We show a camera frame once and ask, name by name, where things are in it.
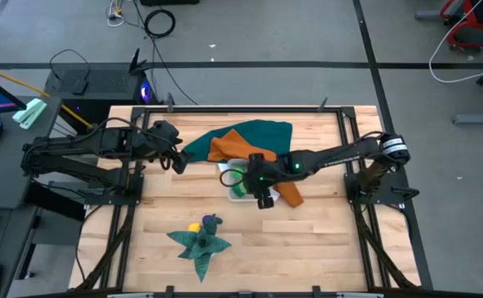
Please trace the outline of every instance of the black metal frame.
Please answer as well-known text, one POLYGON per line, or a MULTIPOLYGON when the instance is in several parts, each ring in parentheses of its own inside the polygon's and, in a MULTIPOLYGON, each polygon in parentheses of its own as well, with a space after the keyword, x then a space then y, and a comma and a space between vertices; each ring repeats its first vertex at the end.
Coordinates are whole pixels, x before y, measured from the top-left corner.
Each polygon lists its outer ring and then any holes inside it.
MULTIPOLYGON (((337 122, 339 125, 339 133, 341 135, 342 144, 348 143, 347 133, 345 127, 345 118, 350 120, 350 126, 353 138, 356 140, 359 138, 359 129, 355 119, 355 109, 353 107, 228 107, 228 106, 214 106, 214 107, 171 107, 171 111, 167 111, 165 107, 135 107, 133 108, 131 115, 131 122, 136 124, 139 117, 142 117, 142 128, 147 128, 149 125, 149 118, 153 113, 335 113, 337 116, 337 122)), ((345 164, 347 175, 353 174, 353 165, 351 162, 345 164)), ((360 168, 365 167, 365 161, 360 160, 360 168)), ((407 179, 404 171, 398 171, 394 175, 401 175, 401 179, 407 183, 407 179)), ((412 231, 411 245, 413 247, 413 252, 415 255, 416 264, 418 267, 418 274, 422 286, 420 288, 412 289, 399 289, 390 288, 389 270, 387 267, 392 269, 394 272, 395 265, 389 259, 389 256, 384 252, 380 233, 379 225, 377 222, 377 216, 375 213, 375 207, 369 204, 367 210, 369 212, 369 221, 371 226, 371 232, 368 225, 365 222, 365 218, 362 212, 357 209, 358 205, 352 205, 352 211, 354 212, 355 221, 358 229, 359 240, 360 240, 360 251, 361 257, 363 259, 364 269, 365 269, 365 280, 368 286, 368 292, 372 293, 372 297, 383 295, 384 297, 483 297, 481 294, 472 293, 457 293, 457 292, 447 292, 447 291, 433 291, 431 286, 431 280, 429 272, 427 270, 427 263, 425 263, 423 245, 421 238, 419 236, 418 223, 416 221, 416 216, 414 214, 412 200, 406 202, 405 214, 408 218, 410 226, 408 227, 412 231), (383 287, 377 287, 374 283, 374 275, 372 272, 371 261, 369 258, 369 247, 368 243, 373 247, 377 253, 377 258, 379 262, 379 268, 381 270, 381 281, 383 287)), ((74 291, 69 291, 66 293, 56 293, 37 297, 44 298, 57 298, 57 297, 106 297, 107 294, 119 294, 122 293, 123 283, 125 277, 125 271, 127 266, 127 256, 128 249, 131 239, 131 231, 133 226, 135 206, 128 206, 127 216, 124 220, 122 228, 117 232, 118 221, 121 214, 121 206, 114 206, 114 212, 112 221, 110 224, 109 240, 107 242, 107 251, 102 256, 96 268, 89 274, 86 282, 75 288, 74 291), (118 265, 117 281, 115 287, 107 287, 110 273, 110 263, 112 256, 116 252, 119 244, 122 244, 121 255, 118 265), (95 282, 101 277, 100 289, 92 290, 95 282)), ((176 293, 174 292, 173 286, 167 286, 165 292, 154 292, 155 297, 159 298, 190 298, 190 297, 202 297, 202 298, 304 298, 304 297, 347 297, 346 294, 351 294, 349 297, 354 297, 353 293, 345 292, 322 292, 319 286, 314 286, 312 292, 234 292, 234 293, 224 293, 224 292, 197 292, 197 293, 176 293)))

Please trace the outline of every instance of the yellow pole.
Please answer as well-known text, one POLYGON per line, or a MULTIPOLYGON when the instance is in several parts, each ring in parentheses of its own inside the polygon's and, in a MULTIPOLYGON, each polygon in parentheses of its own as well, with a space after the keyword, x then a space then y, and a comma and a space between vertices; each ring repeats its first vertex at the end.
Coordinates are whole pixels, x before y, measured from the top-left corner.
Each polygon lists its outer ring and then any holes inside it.
MULTIPOLYGON (((21 80, 18 80, 18 79, 15 79, 13 77, 10 77, 9 75, 7 74, 3 74, 0 72, 0 76, 3 77, 4 79, 8 79, 14 83, 17 83, 17 84, 20 84, 26 88, 29 88, 35 92, 38 92, 40 95, 44 96, 44 97, 47 97, 49 98, 50 95, 46 92, 44 92, 44 90, 40 90, 38 89, 37 87, 33 87, 29 84, 26 84, 24 82, 22 82, 21 80)), ((92 128, 92 125, 90 125, 90 123, 86 122, 83 118, 81 118, 78 114, 74 113, 74 111, 70 110, 68 107, 66 107, 64 104, 62 105, 62 109, 64 109, 71 117, 77 119, 79 122, 83 123, 84 125, 86 125, 86 127, 88 128, 92 128)))

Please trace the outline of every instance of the orange cloth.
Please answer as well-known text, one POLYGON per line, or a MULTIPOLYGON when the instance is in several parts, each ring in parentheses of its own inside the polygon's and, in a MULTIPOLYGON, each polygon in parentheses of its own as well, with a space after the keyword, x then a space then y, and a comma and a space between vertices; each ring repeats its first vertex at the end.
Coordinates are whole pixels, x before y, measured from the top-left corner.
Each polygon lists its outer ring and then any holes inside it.
MULTIPOLYGON (((232 158, 249 159, 249 155, 252 153, 263 153, 266 161, 276 161, 277 159, 276 153, 251 146, 238 132, 232 129, 223 137, 214 137, 211 140, 208 161, 227 161, 232 158)), ((293 182, 277 184, 274 189, 291 207, 297 207, 304 202, 293 182)))

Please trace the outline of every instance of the wooden tabletop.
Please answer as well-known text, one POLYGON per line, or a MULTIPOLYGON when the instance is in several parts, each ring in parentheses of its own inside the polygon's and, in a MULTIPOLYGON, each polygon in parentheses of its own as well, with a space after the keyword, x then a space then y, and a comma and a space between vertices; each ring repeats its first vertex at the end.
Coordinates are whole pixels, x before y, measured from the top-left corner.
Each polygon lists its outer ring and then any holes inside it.
MULTIPOLYGON (((113 107, 110 117, 129 119, 131 110, 113 107)), ((375 106, 357 106, 355 111, 361 135, 381 129, 375 106)), ((179 130, 184 140, 179 149, 210 130, 252 119, 290 122, 291 150, 316 151, 341 145, 334 113, 159 113, 152 115, 150 123, 159 119, 179 130)), ((349 125, 346 131, 350 134, 349 125)), ((99 161, 104 168, 120 165, 117 161, 99 161)), ((162 170, 158 162, 145 165, 125 291, 164 291, 166 286, 174 286, 175 291, 311 291, 315 285, 323 291, 366 290, 355 219, 346 200, 344 165, 322 169, 297 182, 305 200, 301 206, 291 208, 278 201, 274 208, 265 210, 258 209, 255 202, 228 201, 214 163, 191 163, 182 175, 162 170), (217 233, 232 247, 212 258, 200 283, 193 261, 176 257, 183 246, 166 233, 186 230, 188 224, 200 222, 206 214, 217 214, 224 220, 217 233)), ((85 274, 105 251, 112 212, 112 206, 104 206, 85 223, 79 245, 85 274)), ((123 211, 120 223, 125 214, 123 211)), ((385 206, 377 206, 377 214, 385 250, 407 278, 419 284, 404 216, 385 206)), ((376 285, 381 286, 371 249, 370 255, 376 285)), ((115 281, 114 263, 110 285, 115 281)), ((70 286, 80 282, 75 265, 70 286)))

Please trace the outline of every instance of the black desk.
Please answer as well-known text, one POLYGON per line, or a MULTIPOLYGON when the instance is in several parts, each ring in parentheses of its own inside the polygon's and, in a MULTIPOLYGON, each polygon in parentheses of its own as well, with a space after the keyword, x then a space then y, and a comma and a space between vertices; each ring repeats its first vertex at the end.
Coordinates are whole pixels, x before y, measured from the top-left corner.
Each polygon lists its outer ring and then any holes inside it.
MULTIPOLYGON (((18 97, 27 103, 33 97, 18 97)), ((3 266, 0 297, 5 297, 12 283, 21 255, 31 233, 39 208, 22 204, 30 178, 20 168, 22 146, 35 137, 48 136, 60 109, 60 99, 45 99, 48 104, 41 116, 25 130, 13 122, 14 113, 1 114, 0 135, 0 264, 3 266)))

